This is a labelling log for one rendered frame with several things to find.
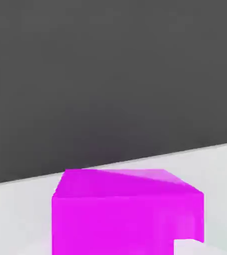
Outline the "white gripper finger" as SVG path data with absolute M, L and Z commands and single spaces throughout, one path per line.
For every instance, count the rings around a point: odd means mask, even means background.
M 226 251 L 192 240 L 174 240 L 174 255 L 227 255 Z

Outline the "small magenta cube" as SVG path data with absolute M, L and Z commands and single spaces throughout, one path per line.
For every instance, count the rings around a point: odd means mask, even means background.
M 52 255 L 174 255 L 205 239 L 204 194 L 163 169 L 66 170 L 51 200 Z

